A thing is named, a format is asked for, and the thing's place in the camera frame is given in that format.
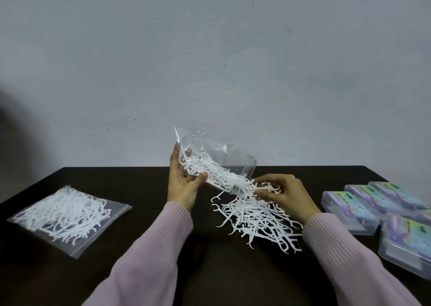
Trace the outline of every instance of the gray wall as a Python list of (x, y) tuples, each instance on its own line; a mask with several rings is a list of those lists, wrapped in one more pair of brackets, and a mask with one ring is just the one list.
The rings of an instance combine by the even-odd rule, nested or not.
[(0, 0), (0, 196), (166, 166), (175, 122), (431, 200), (430, 1)]

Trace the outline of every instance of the sleeve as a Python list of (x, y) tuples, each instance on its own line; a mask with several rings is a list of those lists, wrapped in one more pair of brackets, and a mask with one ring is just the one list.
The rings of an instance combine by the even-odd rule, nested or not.
[(148, 230), (114, 264), (83, 306), (169, 305), (177, 283), (177, 259), (193, 229), (190, 213), (166, 203)]
[(304, 226), (303, 238), (331, 280), (340, 306), (415, 305), (413, 295), (356, 240), (336, 216), (321, 213)]

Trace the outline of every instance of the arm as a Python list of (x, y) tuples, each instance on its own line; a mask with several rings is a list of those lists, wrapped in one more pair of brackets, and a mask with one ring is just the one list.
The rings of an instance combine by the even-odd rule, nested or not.
[(420, 306), (406, 287), (385, 270), (379, 257), (356, 240), (336, 216), (320, 212), (299, 179), (268, 174), (255, 181), (282, 186), (283, 193), (279, 195), (264, 190), (256, 190), (256, 194), (274, 201), (305, 224), (303, 238), (331, 280), (340, 306)]
[(193, 229), (190, 211), (208, 174), (182, 175), (178, 145), (171, 155), (168, 202), (148, 230), (114, 264), (110, 276), (83, 306), (171, 306), (177, 284), (177, 259)]
[(379, 257), (330, 213), (312, 216), (303, 238), (334, 286), (339, 305), (417, 305), (419, 302)]

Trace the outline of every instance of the black table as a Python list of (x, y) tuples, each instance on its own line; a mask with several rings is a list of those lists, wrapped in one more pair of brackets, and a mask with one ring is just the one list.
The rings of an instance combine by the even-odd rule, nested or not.
[[(62, 168), (0, 205), (0, 304), (81, 305), (110, 273), (115, 261), (151, 225), (162, 210), (167, 167)], [(292, 173), (320, 206), (324, 190), (346, 184), (384, 181), (364, 166), (261, 166), (255, 175)], [(133, 206), (75, 260), (6, 219), (61, 187)], [(218, 190), (205, 185), (192, 211), (194, 230), (178, 259), (175, 305), (335, 305), (334, 290), (314, 255), (284, 254), (278, 245), (228, 235), (217, 228), (224, 217), (213, 212), (210, 198)], [(226, 195), (222, 201), (232, 197)], [(356, 236), (377, 251), (379, 236)], [(431, 283), (383, 260), (423, 305), (431, 305)]]

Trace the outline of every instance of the product label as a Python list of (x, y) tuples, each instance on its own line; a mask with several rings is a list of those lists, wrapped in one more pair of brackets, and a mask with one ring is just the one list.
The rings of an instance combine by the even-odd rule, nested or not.
[(338, 200), (338, 205), (343, 208), (344, 212), (354, 218), (374, 219), (374, 216), (365, 206), (348, 191), (334, 191), (334, 196)]
[(402, 190), (400, 187), (394, 185), (391, 182), (380, 182), (380, 184), (387, 189), (391, 194), (395, 194), (395, 196), (404, 202), (411, 203), (414, 205), (424, 205), (423, 202), (416, 197), (407, 194), (404, 190)]
[(371, 205), (374, 207), (380, 207), (390, 210), (398, 210), (401, 211), (402, 208), (394, 203), (389, 198), (385, 197), (382, 193), (375, 190), (373, 187), (364, 184), (356, 186), (362, 195), (369, 201)]
[(427, 225), (397, 216), (391, 240), (431, 257), (431, 227)]

